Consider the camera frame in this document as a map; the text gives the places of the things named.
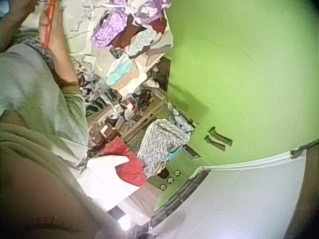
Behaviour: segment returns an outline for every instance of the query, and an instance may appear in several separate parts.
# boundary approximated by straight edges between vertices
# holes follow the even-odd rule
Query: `wall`
[[[152,230],[157,239],[281,239],[300,194],[305,157],[247,170],[212,170]]]
[[[168,94],[199,127],[199,164],[255,160],[319,137],[317,15],[306,0],[183,0],[168,10],[174,35]],[[207,130],[234,140],[226,152]]]

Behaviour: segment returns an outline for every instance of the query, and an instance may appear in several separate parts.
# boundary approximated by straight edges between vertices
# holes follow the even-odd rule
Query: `white sheet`
[[[124,182],[115,171],[115,166],[128,162],[125,156],[103,156],[88,161],[87,168],[77,176],[77,181],[86,195],[103,210],[108,211],[139,189]]]

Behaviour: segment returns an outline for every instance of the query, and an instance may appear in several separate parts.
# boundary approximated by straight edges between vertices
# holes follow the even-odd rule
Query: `person's arm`
[[[40,39],[44,42],[46,27],[49,23],[48,17],[45,11],[40,16],[39,34]],[[53,15],[53,22],[51,28],[51,36],[49,40],[48,49],[53,55],[54,70],[59,79],[57,84],[62,86],[78,85],[78,78],[75,73],[73,63],[71,61],[67,42],[65,40],[63,24],[62,24],[62,12],[57,0],[55,4],[55,12]]]
[[[9,12],[0,20],[0,52],[4,52],[21,24],[34,11],[37,0],[10,0]]]

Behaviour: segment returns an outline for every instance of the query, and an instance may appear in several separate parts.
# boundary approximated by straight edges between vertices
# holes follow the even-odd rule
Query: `person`
[[[45,11],[38,32],[18,32],[36,5],[37,0],[10,0],[0,22],[2,236],[124,239],[124,231],[74,177],[88,130],[59,2],[47,50],[41,47]]]

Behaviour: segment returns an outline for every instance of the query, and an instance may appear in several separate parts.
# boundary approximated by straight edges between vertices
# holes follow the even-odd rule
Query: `green wall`
[[[199,123],[199,164],[255,160],[319,137],[317,13],[305,0],[175,0],[168,95]],[[207,130],[234,143],[207,144]]]

